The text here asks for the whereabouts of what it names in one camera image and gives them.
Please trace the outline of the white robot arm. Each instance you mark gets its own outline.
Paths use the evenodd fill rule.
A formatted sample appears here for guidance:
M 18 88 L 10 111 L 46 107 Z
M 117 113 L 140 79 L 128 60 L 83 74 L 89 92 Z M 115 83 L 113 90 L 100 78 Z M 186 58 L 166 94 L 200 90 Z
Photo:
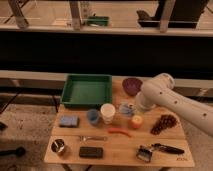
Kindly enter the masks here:
M 163 106 L 213 137 L 213 107 L 174 92 L 174 85 L 174 78 L 167 73 L 146 80 L 135 97 L 137 109 Z

